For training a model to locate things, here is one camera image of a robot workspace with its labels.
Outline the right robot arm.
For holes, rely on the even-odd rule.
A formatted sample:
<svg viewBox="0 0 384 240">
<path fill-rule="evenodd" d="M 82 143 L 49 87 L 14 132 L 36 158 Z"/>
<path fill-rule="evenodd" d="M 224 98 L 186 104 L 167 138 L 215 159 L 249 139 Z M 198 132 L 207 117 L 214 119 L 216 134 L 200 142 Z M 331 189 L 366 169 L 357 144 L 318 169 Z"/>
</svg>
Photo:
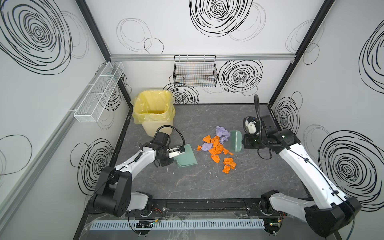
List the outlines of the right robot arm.
<svg viewBox="0 0 384 240">
<path fill-rule="evenodd" d="M 336 187 L 314 163 L 298 137 L 288 129 L 267 128 L 260 114 L 258 95 L 254 96 L 256 116 L 243 119 L 242 140 L 246 149 L 268 149 L 276 153 L 294 170 L 308 190 L 311 200 L 293 198 L 271 190 L 261 196 L 261 212 L 271 216 L 287 213 L 306 222 L 319 236 L 326 238 L 347 225 L 353 229 L 362 206 L 355 197 Z"/>
</svg>

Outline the green hand brush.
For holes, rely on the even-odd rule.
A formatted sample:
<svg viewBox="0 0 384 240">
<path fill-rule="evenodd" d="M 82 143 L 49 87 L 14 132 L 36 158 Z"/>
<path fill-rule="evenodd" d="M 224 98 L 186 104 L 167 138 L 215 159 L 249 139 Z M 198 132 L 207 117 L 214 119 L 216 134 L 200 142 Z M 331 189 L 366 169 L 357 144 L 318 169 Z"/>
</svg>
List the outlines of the green hand brush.
<svg viewBox="0 0 384 240">
<path fill-rule="evenodd" d="M 243 135 L 238 130 L 230 131 L 230 150 L 231 152 L 238 153 L 243 148 Z"/>
</svg>

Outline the green plastic dustpan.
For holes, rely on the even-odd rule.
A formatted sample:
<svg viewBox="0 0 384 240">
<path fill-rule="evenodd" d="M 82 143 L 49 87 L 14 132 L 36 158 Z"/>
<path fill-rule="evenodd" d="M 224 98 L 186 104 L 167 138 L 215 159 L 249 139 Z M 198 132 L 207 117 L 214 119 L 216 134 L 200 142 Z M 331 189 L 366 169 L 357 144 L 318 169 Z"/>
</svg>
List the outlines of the green plastic dustpan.
<svg viewBox="0 0 384 240">
<path fill-rule="evenodd" d="M 180 168 L 189 167 L 198 163 L 190 144 L 185 145 L 185 152 L 174 157 L 174 159 Z"/>
</svg>

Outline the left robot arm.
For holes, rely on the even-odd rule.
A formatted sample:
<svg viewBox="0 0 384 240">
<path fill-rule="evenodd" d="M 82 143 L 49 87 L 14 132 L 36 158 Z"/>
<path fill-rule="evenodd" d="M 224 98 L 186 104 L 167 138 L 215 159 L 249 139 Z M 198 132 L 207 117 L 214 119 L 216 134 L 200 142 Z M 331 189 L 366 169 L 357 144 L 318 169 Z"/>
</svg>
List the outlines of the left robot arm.
<svg viewBox="0 0 384 240">
<path fill-rule="evenodd" d="M 182 144 L 171 148 L 169 134 L 162 129 L 173 129 L 181 137 Z M 153 139 L 140 146 L 140 150 L 131 158 L 115 167 L 105 167 L 99 176 L 94 193 L 86 206 L 90 215 L 109 214 L 121 217 L 129 211 L 139 211 L 142 215 L 152 213 L 152 195 L 133 192 L 132 181 L 148 165 L 166 167 L 174 158 L 183 155 L 185 150 L 183 134 L 171 125 L 159 127 Z"/>
</svg>

